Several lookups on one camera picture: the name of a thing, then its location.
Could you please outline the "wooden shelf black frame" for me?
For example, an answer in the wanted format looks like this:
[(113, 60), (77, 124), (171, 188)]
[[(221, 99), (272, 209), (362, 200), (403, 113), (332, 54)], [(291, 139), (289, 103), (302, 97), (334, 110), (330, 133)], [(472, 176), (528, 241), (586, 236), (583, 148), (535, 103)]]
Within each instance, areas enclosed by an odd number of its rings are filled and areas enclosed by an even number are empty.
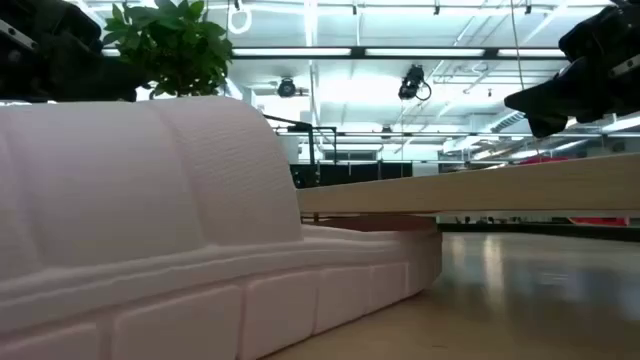
[(640, 153), (297, 191), (302, 213), (640, 216)]

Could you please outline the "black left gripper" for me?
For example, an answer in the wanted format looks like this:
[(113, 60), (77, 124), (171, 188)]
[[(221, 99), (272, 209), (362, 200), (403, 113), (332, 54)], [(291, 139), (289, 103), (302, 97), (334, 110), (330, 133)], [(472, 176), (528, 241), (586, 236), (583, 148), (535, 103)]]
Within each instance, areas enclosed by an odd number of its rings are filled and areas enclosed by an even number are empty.
[[(53, 51), (65, 38), (99, 51), (100, 36), (98, 23), (66, 0), (0, 0), (0, 100), (46, 100)], [(97, 56), (76, 72), (74, 91), (85, 100), (135, 102), (147, 82), (138, 66)]]

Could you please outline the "black metal rack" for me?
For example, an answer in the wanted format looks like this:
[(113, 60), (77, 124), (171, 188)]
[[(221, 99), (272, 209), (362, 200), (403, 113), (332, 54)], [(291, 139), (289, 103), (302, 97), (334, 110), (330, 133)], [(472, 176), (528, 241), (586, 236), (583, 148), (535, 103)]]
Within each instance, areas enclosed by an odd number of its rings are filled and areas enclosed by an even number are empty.
[(272, 130), (277, 136), (304, 136), (308, 145), (309, 164), (291, 165), (290, 171), (294, 185), (297, 189), (316, 187), (320, 183), (319, 162), (316, 160), (316, 138), (323, 137), (326, 131), (333, 134), (333, 154), (337, 154), (338, 131), (335, 126), (316, 126), (302, 121), (289, 120), (277, 116), (263, 114), (266, 120), (285, 123), (286, 127), (273, 127)]

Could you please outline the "ceiling light strip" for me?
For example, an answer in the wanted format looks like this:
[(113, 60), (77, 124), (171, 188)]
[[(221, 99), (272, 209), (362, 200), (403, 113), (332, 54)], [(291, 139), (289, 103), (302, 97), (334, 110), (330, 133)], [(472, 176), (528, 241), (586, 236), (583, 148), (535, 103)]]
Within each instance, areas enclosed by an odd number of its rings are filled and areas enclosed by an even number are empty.
[(499, 57), (564, 58), (565, 54), (554, 48), (508, 48), (497, 51)]
[(389, 57), (477, 57), (485, 54), (480, 48), (368, 48), (365, 51), (367, 56), (389, 56)]
[(236, 48), (237, 57), (322, 57), (350, 56), (350, 48)]

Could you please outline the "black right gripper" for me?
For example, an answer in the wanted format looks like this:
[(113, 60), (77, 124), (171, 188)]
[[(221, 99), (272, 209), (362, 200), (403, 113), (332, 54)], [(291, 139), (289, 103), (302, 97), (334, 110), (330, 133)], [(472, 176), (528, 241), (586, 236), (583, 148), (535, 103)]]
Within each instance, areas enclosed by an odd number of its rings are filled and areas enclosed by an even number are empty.
[(640, 111), (640, 0), (609, 1), (560, 38), (571, 65), (504, 99), (535, 138), (564, 131), (571, 116), (589, 123)]

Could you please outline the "pink foam slide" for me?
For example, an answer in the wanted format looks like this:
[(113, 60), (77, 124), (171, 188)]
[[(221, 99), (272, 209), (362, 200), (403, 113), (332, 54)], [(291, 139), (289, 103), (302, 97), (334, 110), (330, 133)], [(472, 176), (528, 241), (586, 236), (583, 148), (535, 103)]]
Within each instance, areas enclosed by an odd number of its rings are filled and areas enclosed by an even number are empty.
[(441, 270), (425, 218), (303, 224), (241, 101), (0, 107), (0, 360), (256, 360)]

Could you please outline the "green potted plant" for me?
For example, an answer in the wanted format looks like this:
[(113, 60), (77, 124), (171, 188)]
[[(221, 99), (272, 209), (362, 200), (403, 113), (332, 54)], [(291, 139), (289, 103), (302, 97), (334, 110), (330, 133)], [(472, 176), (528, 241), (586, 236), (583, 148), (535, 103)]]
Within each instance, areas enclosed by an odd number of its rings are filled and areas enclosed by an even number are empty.
[(227, 84), (232, 43), (227, 30), (208, 19), (207, 0), (152, 2), (114, 4), (103, 43), (142, 70), (141, 87), (151, 99), (218, 95)]

